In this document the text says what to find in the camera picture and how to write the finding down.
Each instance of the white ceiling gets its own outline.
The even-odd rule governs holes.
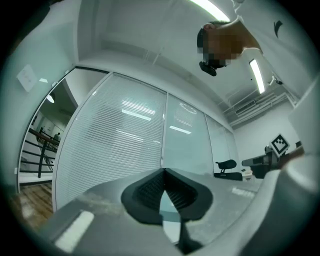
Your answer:
[[[211,2],[231,21],[236,19],[231,0]],[[203,72],[199,67],[202,55],[197,53],[196,37],[201,26],[215,18],[189,0],[82,0],[82,5],[78,24],[79,58],[101,49],[139,57],[148,65],[159,65],[187,80],[222,111],[258,88],[249,65],[252,59],[258,61],[264,83],[271,81],[268,64],[253,49],[218,69],[215,77]],[[90,46],[84,43],[88,38]],[[255,92],[240,104],[258,95]]]

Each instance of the shirt logo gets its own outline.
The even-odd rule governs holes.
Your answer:
[[[276,38],[279,38],[278,31],[281,25],[283,25],[283,23],[280,20],[278,20],[276,23],[274,22],[273,25],[274,25],[274,32],[275,32]]]

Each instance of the black hair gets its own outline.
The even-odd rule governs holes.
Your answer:
[[[224,20],[215,20],[215,21],[210,21],[209,23],[218,27],[218,26],[229,24],[231,22],[224,21]],[[203,28],[201,28],[197,37],[196,37],[196,45],[199,49],[204,47],[204,33],[205,33],[205,30]]]

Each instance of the black chair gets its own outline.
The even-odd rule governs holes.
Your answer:
[[[240,172],[225,173],[225,170],[232,169],[237,166],[237,163],[235,160],[230,159],[224,162],[215,162],[215,163],[218,164],[218,167],[221,169],[220,173],[213,174],[215,178],[242,182],[242,174]]]

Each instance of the air vent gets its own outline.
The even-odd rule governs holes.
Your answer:
[[[252,101],[249,101],[247,104],[243,105],[242,107],[239,107],[234,112],[238,116],[238,115],[242,114],[243,112],[246,112],[247,110],[251,109],[255,105],[256,105],[256,101],[252,100]]]

